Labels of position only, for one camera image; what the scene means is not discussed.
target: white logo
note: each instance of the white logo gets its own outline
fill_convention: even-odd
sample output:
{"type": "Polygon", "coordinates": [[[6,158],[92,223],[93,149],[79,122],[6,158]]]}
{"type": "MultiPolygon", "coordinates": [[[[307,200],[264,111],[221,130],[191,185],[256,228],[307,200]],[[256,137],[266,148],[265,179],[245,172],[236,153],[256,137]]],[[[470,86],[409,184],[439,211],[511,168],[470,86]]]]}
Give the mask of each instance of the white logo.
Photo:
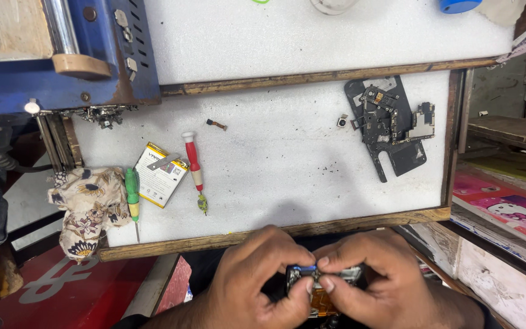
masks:
{"type": "Polygon", "coordinates": [[[41,302],[44,299],[48,299],[60,291],[64,283],[70,281],[84,280],[88,278],[91,273],[79,273],[73,275],[75,272],[82,272],[88,269],[91,269],[95,266],[99,260],[96,255],[92,255],[91,258],[88,258],[88,263],[85,265],[72,265],[66,272],[62,273],[61,276],[52,279],[52,277],[60,271],[68,262],[69,258],[64,257],[58,264],[52,267],[46,274],[36,281],[32,281],[24,286],[24,288],[29,288],[21,297],[19,297],[19,302],[22,304],[30,304],[41,302]],[[43,286],[50,286],[45,292],[36,293],[43,286]]]}

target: cartoon cat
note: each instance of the cartoon cat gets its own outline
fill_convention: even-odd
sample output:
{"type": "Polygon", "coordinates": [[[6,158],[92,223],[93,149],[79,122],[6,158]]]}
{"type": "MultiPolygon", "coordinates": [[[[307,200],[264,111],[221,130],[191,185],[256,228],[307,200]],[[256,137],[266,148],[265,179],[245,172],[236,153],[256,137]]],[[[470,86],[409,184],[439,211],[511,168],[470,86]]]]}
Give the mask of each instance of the cartoon cat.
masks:
{"type": "Polygon", "coordinates": [[[510,217],[513,220],[526,219],[526,208],[513,203],[497,203],[487,209],[493,214],[510,217]]]}

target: phone battery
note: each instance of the phone battery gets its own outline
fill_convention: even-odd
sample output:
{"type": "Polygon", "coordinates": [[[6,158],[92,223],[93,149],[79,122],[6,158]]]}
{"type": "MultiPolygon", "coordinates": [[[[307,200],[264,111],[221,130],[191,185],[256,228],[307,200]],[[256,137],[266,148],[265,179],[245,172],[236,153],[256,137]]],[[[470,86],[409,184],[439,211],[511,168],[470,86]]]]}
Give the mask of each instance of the phone battery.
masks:
{"type": "Polygon", "coordinates": [[[155,170],[147,168],[150,164],[170,155],[149,142],[135,164],[138,173],[139,196],[164,208],[180,182],[188,173],[188,165],[180,159],[164,164],[155,170]]]}

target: blue metal panel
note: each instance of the blue metal panel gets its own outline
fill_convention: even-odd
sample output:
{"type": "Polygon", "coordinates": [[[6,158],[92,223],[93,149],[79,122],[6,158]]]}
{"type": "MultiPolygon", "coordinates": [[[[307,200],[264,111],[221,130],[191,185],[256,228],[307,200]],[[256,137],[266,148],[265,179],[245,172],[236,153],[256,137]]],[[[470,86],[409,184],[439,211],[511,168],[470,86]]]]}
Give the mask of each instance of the blue metal panel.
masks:
{"type": "Polygon", "coordinates": [[[23,112],[30,98],[35,98],[42,109],[159,104],[160,87],[143,1],[71,0],[68,3],[81,54],[106,61],[112,77],[87,81],[61,76],[54,71],[51,60],[0,62],[0,114],[23,112]],[[95,21],[84,19],[82,11],[86,6],[95,8],[95,21]],[[125,40],[123,29],[114,19],[116,9],[128,17],[132,43],[125,40]],[[137,62],[133,82],[128,78],[127,57],[137,62]],[[83,92],[90,94],[90,101],[81,100],[83,92]]]}

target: cloth rag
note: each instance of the cloth rag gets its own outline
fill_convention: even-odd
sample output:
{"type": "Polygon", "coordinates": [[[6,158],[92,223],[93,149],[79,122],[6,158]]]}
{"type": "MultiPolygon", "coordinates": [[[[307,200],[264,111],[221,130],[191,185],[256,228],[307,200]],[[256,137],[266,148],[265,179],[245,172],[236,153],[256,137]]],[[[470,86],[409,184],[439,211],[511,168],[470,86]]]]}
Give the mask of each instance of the cloth rag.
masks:
{"type": "Polygon", "coordinates": [[[48,202],[66,210],[60,246],[77,262],[98,246],[101,230],[131,222],[121,168],[76,168],[54,177],[48,202]]]}

